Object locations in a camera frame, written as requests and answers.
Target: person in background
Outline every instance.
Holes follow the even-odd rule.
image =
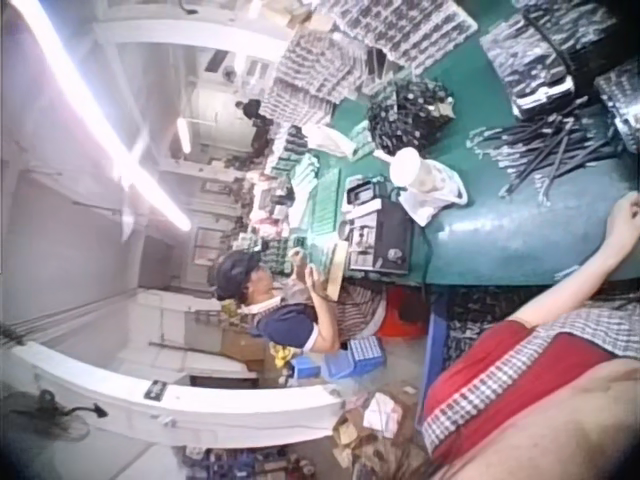
[[[216,266],[217,298],[235,300],[256,330],[276,345],[329,353],[353,338],[416,338],[426,334],[428,307],[420,294],[402,287],[345,279],[338,301],[328,299],[318,269],[301,249],[290,252],[293,274],[278,291],[259,256],[234,251]],[[418,301],[422,322],[409,323],[399,311]]]
[[[257,98],[252,98],[247,102],[237,101],[236,108],[242,111],[242,114],[247,117],[247,119],[258,122],[260,126],[268,126],[271,123],[271,120],[260,113],[260,106],[262,102]]]
[[[438,377],[424,405],[432,471],[422,478],[607,478],[640,432],[640,295],[590,298],[639,238],[632,192],[595,255]]]

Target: apron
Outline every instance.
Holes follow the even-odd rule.
[[[422,426],[430,454],[449,435],[482,412],[543,353],[559,333],[591,341],[620,358],[640,360],[640,303],[588,302],[585,307],[542,325],[491,368],[440,405]]]
[[[280,301],[258,313],[248,314],[249,322],[256,326],[268,313],[282,305],[293,303],[313,305],[307,286],[296,279],[289,279],[282,288]],[[386,311],[384,286],[374,282],[369,284],[365,281],[352,282],[345,279],[335,308],[341,343],[352,338],[374,335],[382,324]]]

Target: red shirt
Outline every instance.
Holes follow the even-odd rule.
[[[434,382],[424,406],[431,414],[453,394],[486,371],[531,334],[516,321],[501,322],[480,336],[473,347]],[[614,355],[575,335],[561,333],[534,363],[502,395],[434,452],[434,458],[450,463],[468,453],[491,433],[527,407],[577,379]]]

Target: yellow object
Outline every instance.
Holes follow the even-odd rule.
[[[273,359],[277,368],[284,367],[294,356],[300,353],[297,348],[283,347],[275,343],[269,343],[269,352],[273,355]]]

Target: green workbench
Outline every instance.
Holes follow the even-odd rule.
[[[514,122],[508,98],[479,44],[479,37],[515,10],[510,0],[475,0],[461,6],[478,22],[479,32],[434,65],[424,76],[453,92],[457,118],[429,156],[453,168],[469,194],[466,207],[440,212],[426,227],[415,225],[411,272],[384,280],[417,285],[545,285],[557,273],[582,263],[602,241],[605,220],[613,203],[638,189],[637,159],[601,162],[557,180],[550,191],[550,207],[538,204],[532,181],[511,198],[498,192],[507,173],[490,159],[478,159],[466,148],[469,132],[483,126]],[[367,106],[351,100],[339,105],[333,128],[348,134],[366,116]],[[370,156],[355,163],[324,153],[320,176],[341,169],[340,201],[345,180],[357,174],[388,175],[388,165]],[[319,192],[316,201],[322,201]],[[335,235],[309,232],[316,258],[335,241]],[[640,248],[615,273],[616,279],[640,277]]]

